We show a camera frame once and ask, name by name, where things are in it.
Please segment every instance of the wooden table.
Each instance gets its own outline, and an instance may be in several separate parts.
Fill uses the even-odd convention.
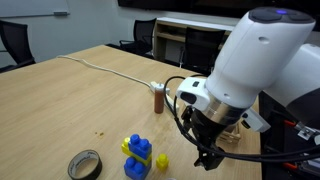
[[[146,82],[194,74],[106,46],[70,56]],[[171,94],[180,82],[169,85]],[[0,179],[70,179],[70,160],[86,149],[100,154],[99,179],[128,179],[120,146],[134,133],[153,144],[147,179],[261,179],[259,163],[225,158],[212,171],[194,167],[196,147],[180,135],[168,109],[153,112],[153,93],[140,83],[63,58],[1,74],[0,83]],[[240,130],[237,146],[220,146],[259,153],[258,134]],[[160,153],[170,159],[165,173],[155,166]]]

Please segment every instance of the tape roll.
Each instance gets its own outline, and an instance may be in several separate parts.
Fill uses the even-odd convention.
[[[86,175],[81,177],[77,176],[77,170],[79,166],[90,159],[96,159],[96,164],[94,164],[93,169]],[[100,175],[102,170],[102,162],[100,160],[99,154],[94,150],[85,150],[77,154],[69,163],[68,174],[71,179],[74,180],[95,180]]]

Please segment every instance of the wall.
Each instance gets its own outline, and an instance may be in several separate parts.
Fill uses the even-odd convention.
[[[1,18],[28,24],[30,48],[36,62],[69,54],[110,41],[109,0],[67,0],[70,15]],[[15,64],[8,53],[0,52],[0,67]]]
[[[135,19],[172,17],[225,25],[236,25],[239,19],[194,15],[164,11],[146,11],[122,8],[117,0],[67,0],[67,17],[1,18],[29,25],[31,51],[37,62],[60,54],[69,54],[100,44],[119,44],[119,40],[132,40]],[[320,33],[309,36],[307,42],[320,46]],[[181,44],[168,43],[167,59],[177,61]],[[14,64],[7,53],[0,52],[0,67]]]

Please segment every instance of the black chair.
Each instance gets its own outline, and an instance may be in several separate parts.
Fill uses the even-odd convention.
[[[149,21],[136,20],[133,28],[134,41],[120,40],[120,48],[140,56],[146,56],[152,50],[153,28],[156,19]]]
[[[0,20],[0,35],[3,45],[17,63],[17,65],[0,68],[0,73],[35,64],[29,47],[27,28],[28,25]]]
[[[224,33],[225,31],[204,31],[187,27],[180,67],[209,75],[219,54]]]

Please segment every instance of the lego brick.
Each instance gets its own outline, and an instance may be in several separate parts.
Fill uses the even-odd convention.
[[[149,163],[148,166],[144,166],[133,157],[129,157],[124,164],[124,171],[126,175],[133,180],[143,180],[148,175],[151,164],[152,163]]]
[[[147,160],[152,152],[152,145],[148,139],[140,139],[138,134],[133,134],[128,143],[129,150],[141,158]]]
[[[128,156],[134,157],[137,161],[143,163],[145,166],[148,166],[152,160],[152,153],[150,153],[150,155],[148,156],[148,158],[146,160],[141,158],[140,156],[138,156],[130,151],[129,146],[128,146],[129,141],[130,141],[129,137],[127,137],[123,140],[122,145],[121,145],[122,152]]]
[[[160,154],[156,160],[156,165],[160,171],[165,171],[169,165],[169,159],[166,154]]]

